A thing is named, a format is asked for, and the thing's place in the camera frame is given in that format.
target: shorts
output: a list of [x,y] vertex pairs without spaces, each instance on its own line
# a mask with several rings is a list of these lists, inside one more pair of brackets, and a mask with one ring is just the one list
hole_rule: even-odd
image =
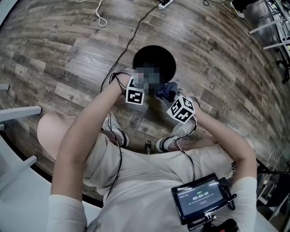
[[[122,165],[116,185],[131,180],[171,179],[185,184],[215,173],[220,179],[230,178],[236,170],[236,162],[220,146],[210,146],[186,151],[189,158],[181,151],[145,155],[121,148]],[[107,136],[100,133],[92,148],[84,171],[83,182],[94,186],[101,195],[110,189],[120,164],[120,152]]]

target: small display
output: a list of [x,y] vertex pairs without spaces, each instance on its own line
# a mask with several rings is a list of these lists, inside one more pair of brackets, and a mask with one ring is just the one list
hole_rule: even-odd
[[178,189],[177,197],[184,216],[195,213],[223,199],[219,182],[214,179],[195,187],[188,186]]

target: shoe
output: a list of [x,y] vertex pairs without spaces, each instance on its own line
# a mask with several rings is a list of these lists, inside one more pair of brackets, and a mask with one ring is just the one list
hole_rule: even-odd
[[178,138],[185,139],[193,133],[194,124],[192,121],[187,121],[185,124],[179,123],[175,126],[170,134],[157,140],[155,147],[159,152],[167,152],[168,146]]
[[235,10],[236,14],[237,14],[241,19],[244,19],[244,18],[245,18],[245,15],[244,15],[242,12],[236,10],[236,8],[235,8],[234,5],[232,4],[232,2],[230,2],[230,5],[231,5],[231,7]]
[[112,112],[111,112],[111,120],[109,120],[109,114],[110,113],[108,113],[107,117],[105,118],[102,129],[104,131],[111,131],[109,127],[110,125],[112,131],[117,133],[122,138],[122,144],[120,144],[120,147],[127,147],[129,145],[129,137],[123,132],[121,126],[117,122],[115,115]]

